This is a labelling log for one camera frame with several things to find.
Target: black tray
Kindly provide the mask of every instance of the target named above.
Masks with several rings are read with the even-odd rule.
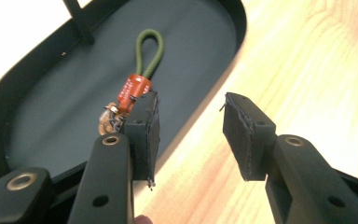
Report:
[[[0,177],[37,166],[57,182],[84,166],[103,106],[116,100],[134,73],[135,39],[147,28],[165,39],[152,79],[160,99],[160,155],[224,73],[246,30],[240,0],[94,0],[77,19],[0,81]],[[81,21],[93,44],[79,31]],[[155,49],[145,41],[145,63]]]

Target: metal grommet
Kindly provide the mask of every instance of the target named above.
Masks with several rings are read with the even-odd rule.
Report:
[[[32,185],[36,181],[36,174],[33,173],[23,173],[14,178],[12,178],[7,183],[8,190],[20,190],[25,189]]]
[[[304,146],[304,142],[297,138],[297,137],[294,137],[294,136],[290,136],[290,137],[286,137],[284,138],[284,141],[289,144],[289,145],[292,145],[292,146],[295,146],[295,147],[302,147]]]
[[[118,137],[115,136],[107,136],[103,139],[103,144],[106,146],[113,146],[120,141]]]

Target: orange cord lock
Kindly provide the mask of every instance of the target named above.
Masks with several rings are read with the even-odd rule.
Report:
[[[132,74],[117,97],[118,110],[130,113],[138,97],[152,90],[152,82],[146,77]]]

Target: wooden table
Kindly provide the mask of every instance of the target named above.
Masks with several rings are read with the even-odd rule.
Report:
[[[358,177],[358,0],[242,2],[240,52],[158,161],[157,186],[135,190],[155,223],[273,223],[265,183],[242,180],[222,134],[227,91]]]

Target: green cord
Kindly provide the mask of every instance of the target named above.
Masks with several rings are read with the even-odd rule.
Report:
[[[142,44],[148,37],[155,37],[158,44],[158,49],[156,52],[155,57],[153,58],[152,62],[146,68],[144,73],[142,74]],[[156,70],[159,61],[161,61],[162,54],[164,52],[164,41],[162,39],[161,34],[156,30],[143,30],[136,39],[135,45],[135,57],[136,57],[136,74],[139,74],[147,79],[150,79],[153,76],[154,71]]]

